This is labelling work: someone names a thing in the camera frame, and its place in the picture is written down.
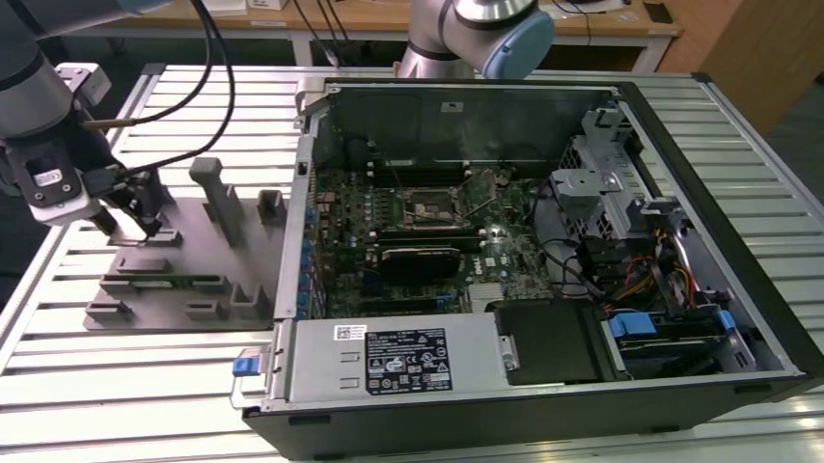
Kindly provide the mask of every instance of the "red wire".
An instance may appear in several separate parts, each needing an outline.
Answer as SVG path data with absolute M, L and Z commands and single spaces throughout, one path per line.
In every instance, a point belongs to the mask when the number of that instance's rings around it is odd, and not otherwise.
M 654 259 L 651 256 L 643 256 L 642 258 L 634 258 L 629 263 L 629 267 L 626 268 L 626 279 L 623 280 L 623 285 L 629 285 L 629 280 L 631 279 L 631 269 L 634 268 L 634 264 L 642 262 L 643 260 Z

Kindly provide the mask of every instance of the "table surface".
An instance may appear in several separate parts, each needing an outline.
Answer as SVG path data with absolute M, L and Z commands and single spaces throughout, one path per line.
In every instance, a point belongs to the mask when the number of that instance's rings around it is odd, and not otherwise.
M 143 76 L 123 117 L 180 100 L 201 67 Z M 209 154 L 240 197 L 261 188 L 288 196 L 299 132 L 294 93 L 307 77 L 387 77 L 388 68 L 237 67 L 237 108 Z M 773 152 L 688 74 L 535 72 L 534 79 L 633 81 L 814 341 L 824 345 L 824 214 Z M 111 134 L 113 151 L 139 165 L 199 147 L 225 114 L 227 75 L 212 71 L 189 107 Z M 666 195 L 662 169 L 643 153 Z M 176 197 L 201 196 L 189 161 L 161 169 Z M 53 229 L 0 314 L 0 454 L 5 461 L 287 463 L 229 405 L 232 359 L 270 332 L 91 333 L 85 303 L 116 248 L 89 224 Z M 261 377 L 243 382 L 264 390 Z M 387 456 L 380 463 L 824 461 L 824 388 L 744 407 L 694 429 L 482 449 Z
M 303 1 L 302 7 L 312 28 L 327 27 L 316 2 Z M 391 0 L 342 0 L 335 10 L 347 30 L 351 31 L 407 31 L 410 26 L 408 2 Z M 215 18 L 217 25 L 229 29 L 271 28 L 306 29 L 304 22 L 291 0 L 282 11 L 248 9 L 241 16 Z M 132 17 L 108 25 L 127 27 L 199 27 L 199 20 L 188 0 L 175 0 L 168 7 L 141 17 Z M 677 24 L 653 22 L 642 2 L 634 0 L 625 9 L 605 14 L 590 14 L 591 33 L 599 36 L 677 36 Z M 581 15 L 555 20 L 561 35 L 586 35 L 587 23 Z

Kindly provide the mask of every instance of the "gray 3d-printed holder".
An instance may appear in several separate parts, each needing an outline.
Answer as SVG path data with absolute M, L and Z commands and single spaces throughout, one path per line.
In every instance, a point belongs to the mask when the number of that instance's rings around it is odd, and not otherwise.
M 197 158 L 189 175 L 205 200 L 163 207 L 165 227 L 121 248 L 87 305 L 89 330 L 266 330 L 271 325 L 286 224 L 280 192 L 239 200 L 220 161 Z

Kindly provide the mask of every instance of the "sticker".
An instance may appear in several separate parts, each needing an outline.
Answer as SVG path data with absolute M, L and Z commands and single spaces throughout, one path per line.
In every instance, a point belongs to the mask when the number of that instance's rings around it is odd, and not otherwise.
M 371 395 L 451 391 L 444 329 L 367 333 L 366 376 Z
M 649 30 L 649 35 L 650 36 L 673 36 L 673 37 L 676 37 L 678 35 L 678 31 L 650 29 Z
M 366 336 L 366 325 L 335 325 L 335 340 L 362 340 Z
M 463 103 L 459 101 L 446 101 L 440 103 L 440 112 L 442 113 L 462 113 Z
M 252 26 L 286 27 L 283 21 L 251 21 Z

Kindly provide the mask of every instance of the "power supply label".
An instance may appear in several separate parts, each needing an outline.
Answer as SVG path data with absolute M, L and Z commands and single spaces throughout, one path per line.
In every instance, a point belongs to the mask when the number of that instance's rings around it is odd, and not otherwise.
M 451 391 L 444 329 L 368 332 L 366 378 L 371 395 Z

